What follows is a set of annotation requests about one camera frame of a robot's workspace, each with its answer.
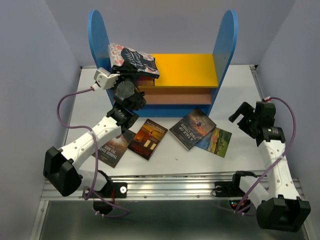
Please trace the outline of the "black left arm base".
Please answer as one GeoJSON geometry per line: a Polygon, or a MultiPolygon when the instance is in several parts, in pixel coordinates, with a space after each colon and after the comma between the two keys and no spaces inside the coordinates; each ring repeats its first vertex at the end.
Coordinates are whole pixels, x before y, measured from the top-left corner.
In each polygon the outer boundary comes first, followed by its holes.
{"type": "Polygon", "coordinates": [[[98,199],[93,201],[92,209],[96,216],[102,218],[122,218],[127,216],[130,211],[116,204],[116,198],[126,198],[128,184],[126,182],[113,182],[113,180],[102,170],[97,171],[104,180],[101,190],[94,190],[91,186],[85,186],[82,191],[84,200],[98,199]]]}

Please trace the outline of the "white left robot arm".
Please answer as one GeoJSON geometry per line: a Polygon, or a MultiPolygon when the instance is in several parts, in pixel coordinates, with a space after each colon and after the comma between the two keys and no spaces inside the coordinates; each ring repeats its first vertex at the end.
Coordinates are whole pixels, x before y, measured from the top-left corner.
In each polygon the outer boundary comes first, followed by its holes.
{"type": "Polygon", "coordinates": [[[145,92],[140,91],[137,81],[140,73],[129,62],[114,65],[111,72],[100,67],[94,75],[94,84],[81,93],[96,90],[114,91],[112,109],[94,126],[80,125],[86,133],[60,148],[51,147],[45,153],[43,176],[63,196],[67,197],[79,189],[88,191],[87,197],[94,192],[100,197],[111,193],[111,179],[99,170],[95,160],[94,171],[83,171],[81,166],[108,141],[120,136],[137,121],[135,112],[146,105],[145,92]]]}

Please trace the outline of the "Little Women floral book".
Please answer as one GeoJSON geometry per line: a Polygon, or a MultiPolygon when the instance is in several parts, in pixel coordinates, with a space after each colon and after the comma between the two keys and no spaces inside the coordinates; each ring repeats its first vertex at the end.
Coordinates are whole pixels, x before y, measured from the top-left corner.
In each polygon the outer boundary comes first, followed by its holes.
{"type": "Polygon", "coordinates": [[[136,68],[141,75],[154,79],[160,77],[156,59],[151,54],[116,43],[108,45],[108,53],[111,67],[124,67],[125,63],[127,63],[136,68]]]}

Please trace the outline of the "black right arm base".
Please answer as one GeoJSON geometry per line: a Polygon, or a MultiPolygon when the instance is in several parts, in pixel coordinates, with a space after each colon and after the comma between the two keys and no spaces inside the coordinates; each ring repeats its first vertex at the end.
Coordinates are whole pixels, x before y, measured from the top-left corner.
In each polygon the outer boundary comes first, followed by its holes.
{"type": "MultiPolygon", "coordinates": [[[[245,192],[243,192],[239,187],[241,177],[257,178],[258,176],[251,171],[236,171],[235,174],[233,174],[231,181],[216,181],[214,183],[214,189],[211,191],[211,194],[218,198],[243,197],[245,195],[245,192]]],[[[229,200],[229,205],[233,210],[235,210],[239,205],[239,202],[240,200],[229,200]]],[[[251,201],[247,197],[241,204],[239,210],[246,208],[250,204],[251,201]]]]}

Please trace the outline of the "Jane Eyre book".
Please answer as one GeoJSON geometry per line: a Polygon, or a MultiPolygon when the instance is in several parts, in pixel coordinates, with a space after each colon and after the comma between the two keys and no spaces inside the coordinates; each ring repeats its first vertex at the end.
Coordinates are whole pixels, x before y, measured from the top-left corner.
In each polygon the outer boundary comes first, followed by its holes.
{"type": "Polygon", "coordinates": [[[139,76],[137,80],[138,86],[147,86],[147,87],[153,87],[155,85],[155,79],[150,76],[141,75],[139,76]]]}

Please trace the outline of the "Tale of Two Cities book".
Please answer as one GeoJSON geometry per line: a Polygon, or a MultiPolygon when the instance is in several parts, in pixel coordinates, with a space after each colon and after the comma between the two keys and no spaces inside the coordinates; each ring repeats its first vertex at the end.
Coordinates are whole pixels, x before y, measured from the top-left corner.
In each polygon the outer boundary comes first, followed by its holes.
{"type": "Polygon", "coordinates": [[[216,126],[216,123],[197,107],[171,127],[169,131],[189,151],[216,126]]]}

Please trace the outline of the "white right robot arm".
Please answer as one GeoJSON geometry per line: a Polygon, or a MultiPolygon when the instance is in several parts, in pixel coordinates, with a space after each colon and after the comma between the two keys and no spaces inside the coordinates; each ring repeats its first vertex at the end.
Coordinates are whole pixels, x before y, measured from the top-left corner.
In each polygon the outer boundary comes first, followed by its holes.
{"type": "Polygon", "coordinates": [[[276,106],[264,99],[251,106],[243,102],[228,119],[234,122],[240,115],[238,127],[256,141],[265,171],[257,176],[250,171],[237,171],[230,182],[231,192],[243,195],[241,202],[250,200],[256,208],[260,228],[298,232],[311,212],[310,203],[302,200],[290,173],[286,159],[284,131],[275,126],[276,106]]]}

